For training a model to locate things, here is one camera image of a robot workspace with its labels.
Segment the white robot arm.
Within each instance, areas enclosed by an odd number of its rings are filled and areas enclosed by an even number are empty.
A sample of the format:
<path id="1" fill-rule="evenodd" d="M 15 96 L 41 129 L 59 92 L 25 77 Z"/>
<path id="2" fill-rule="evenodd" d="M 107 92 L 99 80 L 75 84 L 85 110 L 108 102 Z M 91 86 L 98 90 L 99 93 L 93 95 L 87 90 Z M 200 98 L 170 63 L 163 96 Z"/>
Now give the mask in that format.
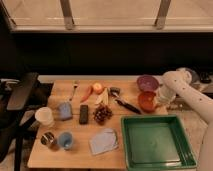
<path id="1" fill-rule="evenodd" d="M 197 171 L 213 171 L 213 99 L 191 86 L 197 80 L 197 74 L 188 69 L 165 72 L 161 76 L 163 86 L 158 91 L 158 101 L 169 103 L 178 94 L 206 122 Z"/>

